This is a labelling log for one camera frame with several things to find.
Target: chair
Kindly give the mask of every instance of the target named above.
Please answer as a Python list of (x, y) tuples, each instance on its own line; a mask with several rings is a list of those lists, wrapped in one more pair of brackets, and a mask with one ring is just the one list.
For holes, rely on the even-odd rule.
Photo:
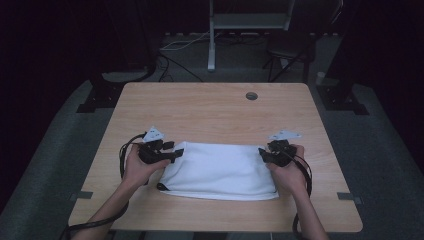
[[(302, 80), (308, 82), (309, 64), (315, 60), (315, 45), (335, 22), (343, 6), (343, 0), (295, 0), (290, 26), (287, 31), (271, 32), (266, 50), (271, 59), (268, 82), (274, 82), (295, 62), (303, 63)], [(283, 58), (288, 64), (274, 77), (274, 61)]]

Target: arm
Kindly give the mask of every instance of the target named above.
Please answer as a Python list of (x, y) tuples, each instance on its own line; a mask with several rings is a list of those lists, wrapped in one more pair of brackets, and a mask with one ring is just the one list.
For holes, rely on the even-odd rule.
[[(295, 145), (295, 147), (297, 148), (296, 155), (304, 158), (305, 148), (298, 145)], [(298, 157), (295, 158), (304, 164), (302, 159)], [(278, 167), (273, 163), (269, 163), (267, 164), (267, 167), (271, 170), (276, 183), (281, 185), (293, 195), (300, 226), (302, 228), (302, 236), (311, 240), (328, 239), (327, 233), (325, 232), (306, 191), (305, 177), (295, 163), (291, 162), (283, 168)]]
[[(116, 215), (128, 202), (135, 191), (144, 185), (156, 170), (166, 167), (170, 161), (145, 164), (138, 157), (139, 146), (133, 144), (126, 160), (125, 173), (121, 184), (103, 206), (90, 218), (89, 222), (99, 221)], [(112, 223), (79, 231), (72, 240), (104, 239)]]

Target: white cloth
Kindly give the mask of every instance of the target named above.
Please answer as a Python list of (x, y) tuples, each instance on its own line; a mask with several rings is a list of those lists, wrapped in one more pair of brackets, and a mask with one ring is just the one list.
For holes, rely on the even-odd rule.
[(278, 197), (271, 173), (254, 145), (182, 142), (183, 156), (166, 167), (160, 183), (167, 194), (254, 201)]

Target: black wire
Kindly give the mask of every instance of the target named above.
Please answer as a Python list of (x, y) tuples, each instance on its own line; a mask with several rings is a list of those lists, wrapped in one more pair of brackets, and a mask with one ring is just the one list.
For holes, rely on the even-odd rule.
[[(119, 150), (119, 171), (121, 174), (121, 179), (124, 177), (124, 173), (125, 173), (125, 156), (126, 156), (126, 152), (128, 147), (133, 143), (133, 141), (137, 138), (141, 138), (144, 137), (145, 134), (139, 134), (133, 138), (131, 138), (130, 141), (128, 141), (126, 144), (124, 144), (121, 149)], [(109, 223), (112, 223), (114, 221), (116, 221), (117, 219), (119, 219), (120, 217), (122, 217), (125, 212), (128, 209), (128, 205), (129, 202), (127, 202), (125, 204), (125, 206), (114, 216), (103, 219), (103, 220), (99, 220), (99, 221), (95, 221), (95, 222), (88, 222), (88, 223), (82, 223), (82, 224), (77, 224), (77, 225), (72, 225), (72, 226), (67, 226), (65, 228), (65, 230), (62, 232), (62, 234), (60, 235), (59, 239), (62, 239), (63, 235), (66, 234), (66, 238), (70, 239), (71, 237), (71, 232), (74, 231), (79, 231), (79, 230), (83, 230), (83, 229), (88, 229), (88, 228), (95, 228), (95, 227), (99, 227), (99, 226), (103, 226)]]
[(171, 75), (169, 75), (169, 74), (168, 74), (168, 75), (165, 75), (165, 76), (163, 77), (162, 81), (163, 81), (163, 82), (175, 82), (175, 81), (174, 81), (174, 78), (173, 78)]
[(168, 60), (167, 58), (165, 58), (165, 60), (166, 60), (166, 67), (164, 67), (164, 68), (162, 69), (162, 70), (163, 70), (163, 73), (162, 73), (162, 75), (160, 76), (160, 78), (159, 78), (158, 82), (162, 82), (162, 80), (165, 78), (165, 75), (166, 75), (166, 74), (168, 74), (169, 60)]
[(169, 57), (163, 55), (162, 53), (159, 53), (159, 56), (167, 59), (168, 61), (171, 61), (171, 62), (177, 64), (178, 66), (180, 66), (181, 68), (183, 68), (184, 70), (186, 70), (188, 73), (190, 73), (192, 76), (194, 76), (195, 78), (199, 79), (200, 82), (203, 82), (203, 80), (200, 77), (198, 77), (196, 74), (194, 74), (193, 72), (191, 72), (190, 70), (188, 70), (187, 68), (185, 68), (183, 65), (177, 63), (176, 61), (170, 59)]
[(146, 69), (147, 69), (146, 74), (144, 74), (143, 76), (141, 76), (139, 78), (135, 78), (135, 79), (128, 80), (128, 81), (122, 81), (122, 82), (106, 81), (106, 84), (110, 87), (122, 88), (122, 87), (124, 87), (125, 84), (130, 83), (130, 82), (141, 82), (141, 81), (149, 78), (150, 76), (152, 76), (153, 73), (155, 73), (156, 65), (155, 64), (147, 65)]
[(160, 69), (160, 70), (166, 70), (167, 68), (168, 68), (168, 66), (163, 66), (163, 63), (162, 63), (162, 61), (160, 60), (160, 58), (157, 58), (157, 64), (156, 65), (158, 65), (158, 68)]
[(245, 35), (223, 35), (223, 36), (219, 36), (216, 40), (215, 43), (219, 46), (232, 46), (232, 45), (239, 45), (239, 44), (243, 44), (243, 45), (261, 45), (265, 42), (265, 39), (263, 36), (261, 35), (257, 35), (255, 36), (253, 39), (249, 39), (249, 36), (245, 36)]
[(236, 6), (238, 6), (237, 0), (230, 1), (227, 10), (225, 10), (225, 13), (234, 13), (236, 11)]
[[(305, 177), (305, 180), (306, 180), (306, 192), (308, 193), (308, 196), (311, 197), (311, 193), (312, 193), (312, 169), (309, 166), (309, 164), (305, 161), (304, 158), (302, 158), (298, 155), (294, 155), (294, 157), (298, 157), (301, 160), (303, 160), (303, 162), (305, 162), (307, 168), (309, 169), (309, 174), (308, 174), (308, 171), (306, 170), (305, 166), (303, 166), (302, 163), (300, 163), (294, 157), (290, 156), (288, 153), (286, 153), (284, 151), (281, 151), (281, 153), (283, 153), (287, 157), (289, 157), (290, 160), (292, 160), (296, 164), (296, 166), (299, 168), (299, 170), (302, 172), (302, 174), (303, 174), (303, 176)], [(304, 238), (302, 236), (302, 234), (299, 233), (299, 231), (297, 229), (298, 224), (299, 224), (299, 215), (296, 213), (296, 216), (294, 217), (294, 220), (293, 220), (292, 231), (293, 231), (293, 234), (295, 235), (295, 237), (297, 239), (305, 240), (306, 238)]]
[[(175, 42), (175, 43), (172, 43), (172, 45), (180, 45), (180, 46), (184, 46), (184, 45), (188, 45), (188, 44), (190, 44), (190, 45), (193, 45), (193, 44), (197, 44), (197, 43), (208, 43), (209, 42), (209, 38), (201, 38), (201, 39), (198, 39), (198, 40), (193, 40), (193, 41), (182, 41), (182, 42)], [(181, 49), (167, 49), (167, 48), (164, 48), (164, 49), (162, 49), (163, 51), (169, 51), (169, 50), (174, 50), (174, 51), (176, 51), (176, 50), (182, 50), (182, 48)]]

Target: wooden table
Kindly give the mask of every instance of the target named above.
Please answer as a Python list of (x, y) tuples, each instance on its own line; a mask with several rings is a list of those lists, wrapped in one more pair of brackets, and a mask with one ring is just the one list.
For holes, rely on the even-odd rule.
[[(246, 99), (255, 92), (256, 100)], [(330, 141), (304, 84), (290, 83), (129, 83), (125, 86), (90, 168), (70, 225), (86, 222), (120, 182), (118, 152), (133, 136), (155, 126), (165, 141), (266, 145), (278, 131), (299, 132), (291, 143), (305, 146), (313, 171), (312, 202), (329, 232), (358, 232), (362, 222)], [(238, 202), (191, 199), (160, 193), (162, 172), (141, 187), (113, 229), (290, 232), (296, 213), (292, 197)]]

